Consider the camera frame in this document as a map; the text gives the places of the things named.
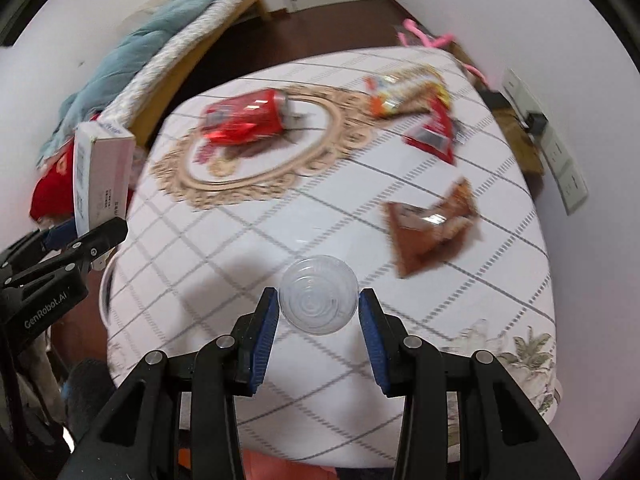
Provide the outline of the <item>brown wooden side cabinet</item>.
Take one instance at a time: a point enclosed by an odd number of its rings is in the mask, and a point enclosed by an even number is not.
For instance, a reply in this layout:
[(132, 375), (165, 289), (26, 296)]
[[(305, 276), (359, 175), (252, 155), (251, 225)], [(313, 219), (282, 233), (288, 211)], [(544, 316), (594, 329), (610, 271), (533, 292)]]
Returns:
[(544, 166), (540, 160), (539, 150), (525, 132), (512, 105), (500, 91), (489, 88), (469, 55), (455, 41), (445, 50), (454, 56), (462, 70), (471, 77), (472, 86), (494, 116), (524, 177), (541, 178), (544, 175)]

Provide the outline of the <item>orange snack wrapper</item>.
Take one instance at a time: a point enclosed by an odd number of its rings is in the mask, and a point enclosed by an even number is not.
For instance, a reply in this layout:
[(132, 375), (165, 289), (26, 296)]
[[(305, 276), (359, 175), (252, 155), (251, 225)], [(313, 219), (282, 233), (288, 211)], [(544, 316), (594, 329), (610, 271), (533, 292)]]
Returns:
[(431, 65), (416, 65), (364, 78), (373, 116), (389, 118), (431, 113), (436, 104), (451, 110), (451, 98), (442, 75)]

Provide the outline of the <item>clear plastic lid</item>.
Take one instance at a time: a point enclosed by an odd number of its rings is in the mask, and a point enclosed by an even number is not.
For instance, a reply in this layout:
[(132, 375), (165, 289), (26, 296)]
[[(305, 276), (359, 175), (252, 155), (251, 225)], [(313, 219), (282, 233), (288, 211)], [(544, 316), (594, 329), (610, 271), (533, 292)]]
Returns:
[(358, 281), (342, 260), (318, 255), (293, 263), (282, 275), (280, 310), (295, 328), (324, 336), (345, 327), (355, 313)]

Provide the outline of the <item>light blue duvet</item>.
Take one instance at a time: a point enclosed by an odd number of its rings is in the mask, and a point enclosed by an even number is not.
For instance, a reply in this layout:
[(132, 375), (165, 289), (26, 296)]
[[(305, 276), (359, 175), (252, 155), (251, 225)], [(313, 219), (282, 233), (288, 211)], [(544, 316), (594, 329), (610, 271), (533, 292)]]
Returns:
[(168, 40), (214, 1), (151, 0), (151, 9), (138, 27), (123, 36), (85, 85), (63, 101), (58, 110), (58, 125), (42, 144), (36, 166), (46, 166), (70, 140), (77, 125), (101, 114)]

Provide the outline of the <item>white round trash bin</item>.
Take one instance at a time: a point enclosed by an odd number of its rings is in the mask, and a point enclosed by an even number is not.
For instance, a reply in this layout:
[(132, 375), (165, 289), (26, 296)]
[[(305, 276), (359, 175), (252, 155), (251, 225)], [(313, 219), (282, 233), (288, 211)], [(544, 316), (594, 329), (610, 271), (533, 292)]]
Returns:
[(110, 302), (111, 302), (111, 290), (114, 278), (114, 269), (117, 259), (115, 257), (107, 263), (106, 268), (102, 274), (100, 288), (99, 288), (99, 314), (102, 324), (105, 328), (110, 327)]

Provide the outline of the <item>grey checked bed sheet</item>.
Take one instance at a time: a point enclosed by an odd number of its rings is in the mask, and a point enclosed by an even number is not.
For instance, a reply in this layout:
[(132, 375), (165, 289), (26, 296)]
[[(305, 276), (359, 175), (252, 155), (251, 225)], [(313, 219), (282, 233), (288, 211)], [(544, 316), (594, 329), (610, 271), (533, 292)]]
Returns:
[(241, 9), (245, 0), (216, 0), (195, 20), (172, 36), (142, 70), (129, 81), (125, 89), (105, 107), (100, 122), (114, 122), (129, 128), (145, 103), (168, 77), (169, 72), (214, 32), (221, 32), (224, 23)]

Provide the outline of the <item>crushed red soda can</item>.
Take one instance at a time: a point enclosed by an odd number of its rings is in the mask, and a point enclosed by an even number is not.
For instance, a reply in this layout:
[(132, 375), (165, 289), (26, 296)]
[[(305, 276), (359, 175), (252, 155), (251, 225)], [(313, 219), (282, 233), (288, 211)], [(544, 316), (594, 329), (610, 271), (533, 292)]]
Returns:
[(198, 132), (214, 145), (244, 145), (282, 133), (291, 117), (288, 95), (265, 88), (206, 106)]

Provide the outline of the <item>white cardboard box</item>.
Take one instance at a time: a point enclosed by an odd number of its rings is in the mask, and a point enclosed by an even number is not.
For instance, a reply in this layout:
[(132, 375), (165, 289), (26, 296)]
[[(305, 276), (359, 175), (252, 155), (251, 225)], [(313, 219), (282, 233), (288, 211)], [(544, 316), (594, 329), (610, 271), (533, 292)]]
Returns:
[(126, 217), (136, 139), (119, 125), (81, 122), (75, 129), (73, 198), (76, 232), (85, 235)]

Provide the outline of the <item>brown snack wrapper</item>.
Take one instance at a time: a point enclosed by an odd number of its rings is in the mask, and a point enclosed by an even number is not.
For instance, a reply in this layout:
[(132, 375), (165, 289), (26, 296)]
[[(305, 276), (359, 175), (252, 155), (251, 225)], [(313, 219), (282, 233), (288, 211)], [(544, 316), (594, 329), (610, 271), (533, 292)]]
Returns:
[(457, 255), (480, 218), (471, 183), (465, 178), (427, 208), (386, 202), (382, 211), (398, 278), (410, 278)]

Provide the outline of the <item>wooden bed frame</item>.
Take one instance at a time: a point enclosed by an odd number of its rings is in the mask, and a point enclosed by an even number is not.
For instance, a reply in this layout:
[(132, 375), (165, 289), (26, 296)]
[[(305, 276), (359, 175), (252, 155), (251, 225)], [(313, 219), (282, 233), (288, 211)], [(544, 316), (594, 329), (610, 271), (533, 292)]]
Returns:
[(207, 51), (212, 45), (228, 30), (243, 14), (250, 9), (255, 9), (260, 17), (269, 21), (271, 16), (265, 7), (264, 0), (245, 0), (241, 4), (241, 9), (233, 13), (232, 17), (224, 23), (221, 32), (214, 32), (201, 42), (194, 50), (186, 55), (186, 57), (178, 63), (170, 72), (168, 77), (163, 81), (152, 98), (145, 103), (139, 115), (129, 128), (126, 128), (136, 138), (136, 142), (142, 148), (148, 144), (149, 138), (153, 135), (156, 128), (162, 123), (165, 110), (179, 91), (180, 87), (189, 77), (190, 73), (198, 65)]

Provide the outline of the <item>wall power socket strip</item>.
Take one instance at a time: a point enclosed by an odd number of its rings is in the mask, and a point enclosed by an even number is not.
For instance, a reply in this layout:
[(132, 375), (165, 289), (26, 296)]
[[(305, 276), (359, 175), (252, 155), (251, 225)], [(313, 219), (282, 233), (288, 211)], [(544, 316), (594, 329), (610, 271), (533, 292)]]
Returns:
[[(525, 120), (528, 112), (541, 112), (547, 116), (528, 85), (510, 68), (503, 73), (502, 88), (522, 119)], [(544, 155), (544, 161), (558, 187), (565, 211), (570, 216), (588, 200), (587, 183), (563, 137), (555, 131), (548, 116), (547, 118), (548, 126), (544, 134), (540, 138), (529, 136)]]

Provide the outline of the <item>white patterned tablecloth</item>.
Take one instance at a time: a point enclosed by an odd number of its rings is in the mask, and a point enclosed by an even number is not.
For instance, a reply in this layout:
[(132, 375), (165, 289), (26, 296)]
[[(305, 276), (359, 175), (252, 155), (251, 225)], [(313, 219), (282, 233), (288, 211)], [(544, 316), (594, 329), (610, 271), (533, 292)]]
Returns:
[[(299, 178), (282, 197), (203, 210), (158, 189), (154, 162), (209, 103), (286, 84), (364, 91), (369, 75), (426, 64), (442, 74), (466, 136), (456, 166), (405, 144), (416, 122), (406, 118), (318, 176)], [(461, 177), (480, 213), (475, 230), (449, 261), (398, 278), (381, 206), (428, 207)], [(550, 264), (534, 202), (495, 119), (449, 53), (394, 47), (319, 55), (194, 96), (160, 129), (128, 223), (108, 307), (116, 385), (146, 352), (189, 353), (230, 333), (291, 264), (328, 255), (350, 266), (359, 288), (372, 287), (410, 334), (462, 356), (495, 353), (546, 422), (558, 409)], [(236, 412), (247, 448), (316, 465), (385, 467), (395, 459), (402, 400), (386, 399), (373, 380), (357, 315), (326, 336), (280, 318), (265, 381), (254, 398), (236, 401)]]

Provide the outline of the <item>small red snack wrapper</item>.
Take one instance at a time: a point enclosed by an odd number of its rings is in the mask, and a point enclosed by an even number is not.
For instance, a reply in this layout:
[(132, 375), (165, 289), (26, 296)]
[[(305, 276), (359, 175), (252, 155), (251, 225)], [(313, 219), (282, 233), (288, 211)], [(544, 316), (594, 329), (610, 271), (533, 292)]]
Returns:
[(404, 142), (454, 166), (454, 124), (448, 108), (439, 98), (428, 100), (430, 111), (404, 134)]

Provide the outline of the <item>black power adapter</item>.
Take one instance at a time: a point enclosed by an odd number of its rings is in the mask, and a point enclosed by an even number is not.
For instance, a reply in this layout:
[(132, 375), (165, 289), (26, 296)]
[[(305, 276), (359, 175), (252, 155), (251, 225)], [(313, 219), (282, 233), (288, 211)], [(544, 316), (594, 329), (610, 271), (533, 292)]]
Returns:
[(528, 112), (524, 124), (524, 131), (526, 133), (540, 138), (548, 126), (548, 118), (541, 112)]

